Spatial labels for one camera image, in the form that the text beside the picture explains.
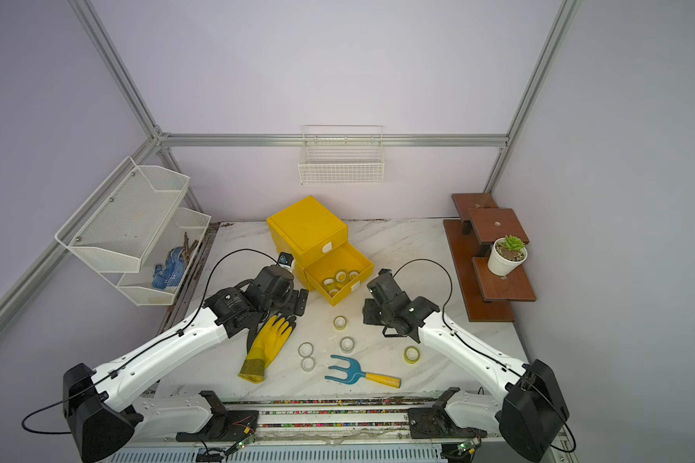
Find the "yellow drawer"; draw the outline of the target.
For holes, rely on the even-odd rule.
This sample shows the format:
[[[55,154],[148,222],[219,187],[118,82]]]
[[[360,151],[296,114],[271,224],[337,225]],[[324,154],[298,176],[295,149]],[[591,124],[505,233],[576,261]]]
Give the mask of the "yellow drawer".
[[[305,269],[309,284],[331,306],[337,306],[364,286],[375,270],[374,264],[346,242]]]

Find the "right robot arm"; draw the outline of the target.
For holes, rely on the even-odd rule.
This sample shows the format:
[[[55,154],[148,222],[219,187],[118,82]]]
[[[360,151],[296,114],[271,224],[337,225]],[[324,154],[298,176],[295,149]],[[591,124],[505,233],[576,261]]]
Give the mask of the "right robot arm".
[[[380,326],[386,338],[411,338],[450,359],[475,377],[486,395],[452,393],[441,407],[458,428],[498,433],[521,457],[540,462],[570,413],[554,371],[527,364],[481,341],[445,314],[438,304],[410,298],[384,269],[367,285],[363,322]]]

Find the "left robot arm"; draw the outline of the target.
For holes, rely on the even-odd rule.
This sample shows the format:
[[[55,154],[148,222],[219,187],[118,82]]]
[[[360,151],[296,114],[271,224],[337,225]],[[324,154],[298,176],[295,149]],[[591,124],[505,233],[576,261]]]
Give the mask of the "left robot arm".
[[[130,353],[97,368],[78,364],[63,377],[63,415],[84,462],[114,455],[130,441],[172,435],[179,442],[241,443],[259,414],[230,412],[213,391],[188,399],[144,399],[148,387],[196,355],[248,334],[248,351],[268,321],[290,333],[303,316],[309,292],[296,289],[293,274],[278,264],[253,279],[205,299],[193,316]]]

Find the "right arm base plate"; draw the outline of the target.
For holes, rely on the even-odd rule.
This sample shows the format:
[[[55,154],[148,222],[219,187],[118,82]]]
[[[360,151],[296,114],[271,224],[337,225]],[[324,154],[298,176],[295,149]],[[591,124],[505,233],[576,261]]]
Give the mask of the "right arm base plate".
[[[487,438],[488,432],[477,428],[460,428],[441,409],[411,408],[407,410],[412,439]]]

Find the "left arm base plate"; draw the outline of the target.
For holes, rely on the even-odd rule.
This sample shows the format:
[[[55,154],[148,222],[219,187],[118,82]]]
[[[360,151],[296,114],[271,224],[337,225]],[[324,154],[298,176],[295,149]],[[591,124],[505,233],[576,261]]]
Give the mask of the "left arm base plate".
[[[218,443],[239,442],[246,437],[247,428],[253,431],[258,424],[260,413],[256,410],[234,410],[226,415],[214,415],[197,432],[179,432],[177,442]]]

